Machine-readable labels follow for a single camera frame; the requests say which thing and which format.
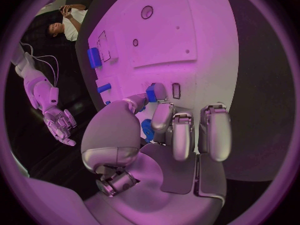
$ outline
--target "circular hole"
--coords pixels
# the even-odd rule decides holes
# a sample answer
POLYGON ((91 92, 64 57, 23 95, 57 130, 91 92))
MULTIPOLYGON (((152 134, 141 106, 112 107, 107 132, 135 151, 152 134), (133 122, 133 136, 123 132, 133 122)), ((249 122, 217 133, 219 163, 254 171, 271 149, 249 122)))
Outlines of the circular hole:
POLYGON ((134 39, 134 40, 133 40, 133 46, 136 47, 137 45, 139 45, 139 41, 138 41, 137 39, 134 39))
POLYGON ((153 7, 151 6, 145 6, 142 11, 141 11, 141 17, 143 19, 148 19, 152 16, 153 14, 153 7))

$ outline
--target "smartphone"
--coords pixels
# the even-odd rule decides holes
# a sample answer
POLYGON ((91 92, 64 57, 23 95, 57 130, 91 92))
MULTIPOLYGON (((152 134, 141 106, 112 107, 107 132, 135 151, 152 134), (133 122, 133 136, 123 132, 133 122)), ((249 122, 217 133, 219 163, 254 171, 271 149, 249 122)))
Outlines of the smartphone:
MULTIPOLYGON (((62 11, 63 8, 64 8, 64 7, 60 8, 59 11, 62 11)), ((70 12, 71 12, 71 9, 72 9, 72 8, 69 8, 69 9, 67 10, 67 12, 70 13, 70 12)))

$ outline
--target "hand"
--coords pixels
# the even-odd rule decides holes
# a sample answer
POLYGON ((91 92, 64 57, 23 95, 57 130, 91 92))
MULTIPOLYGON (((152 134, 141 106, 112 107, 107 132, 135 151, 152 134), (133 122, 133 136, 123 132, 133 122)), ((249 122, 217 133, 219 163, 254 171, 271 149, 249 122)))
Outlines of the hand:
POLYGON ((69 10, 71 11, 71 5, 65 5, 65 6, 61 6, 59 9, 62 9, 60 11, 60 13, 63 15, 64 18, 66 19, 71 19, 73 18, 71 12, 69 12, 69 10))
POLYGON ((61 111, 57 107, 44 114, 44 122, 56 140, 69 146, 74 146, 75 141, 69 139, 69 129, 76 126, 74 117, 68 110, 61 111))

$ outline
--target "dark background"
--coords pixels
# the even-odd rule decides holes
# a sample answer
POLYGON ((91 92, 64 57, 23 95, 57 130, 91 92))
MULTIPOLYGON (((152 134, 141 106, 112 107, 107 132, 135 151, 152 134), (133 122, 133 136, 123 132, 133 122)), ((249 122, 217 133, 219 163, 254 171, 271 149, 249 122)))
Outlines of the dark background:
MULTIPOLYGON (((3 10, 3 21, 9 19, 14 9, 20 4, 20 1, 1 0, 2 6, 5 7, 3 10)), ((300 28, 300 0, 278 1, 293 20, 295 27, 300 28)), ((86 125, 97 111, 89 97, 81 75, 75 52, 75 43, 67 41, 64 37, 41 42, 45 24, 59 22, 60 19, 61 17, 57 12, 39 16, 28 28, 22 41, 24 43, 29 42, 33 46, 35 56, 45 55, 45 51, 47 51, 47 55, 55 55, 60 62, 57 86, 63 89, 59 91, 59 105, 61 109, 68 109, 79 124, 71 135, 71 139, 76 140, 77 145, 75 147, 62 146, 55 141, 46 128, 42 120, 43 117, 39 112, 31 108, 30 102, 24 93, 22 80, 16 75, 12 66, 8 75, 8 93, 5 99, 7 109, 13 113, 6 113, 7 116, 11 116, 7 117, 7 130, 12 151, 28 169, 31 177, 71 188, 83 199, 86 199, 97 192, 97 187, 94 177, 83 167, 81 162, 80 141, 86 125)), ((55 64, 52 58, 46 58, 45 60, 55 64)), ((41 62, 37 62, 36 65, 52 81, 53 75, 51 70, 44 64, 41 64, 41 62)), ((228 199, 215 224, 226 224, 243 213, 259 198, 269 184, 269 181, 246 182, 228 180, 228 199)), ((297 221, 298 218, 296 209, 300 197, 298 192, 299 185, 300 179, 298 177, 288 196, 264 224, 281 224, 283 222, 286 224, 297 224, 294 221, 297 221)), ((0 188, 3 205, 1 217, 7 220, 6 224, 33 223, 17 203, 4 183, 3 178, 0 181, 0 188)))

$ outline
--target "man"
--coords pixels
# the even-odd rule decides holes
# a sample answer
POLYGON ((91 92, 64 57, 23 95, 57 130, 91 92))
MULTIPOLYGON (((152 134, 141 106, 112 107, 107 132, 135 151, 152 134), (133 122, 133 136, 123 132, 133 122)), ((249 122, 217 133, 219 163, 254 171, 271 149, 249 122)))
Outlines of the man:
POLYGON ((60 7, 60 12, 63 15, 62 23, 56 22, 50 24, 46 28, 46 36, 55 38, 58 34, 64 33, 66 39, 76 41, 78 32, 81 28, 87 11, 86 6, 82 4, 65 5, 60 7))

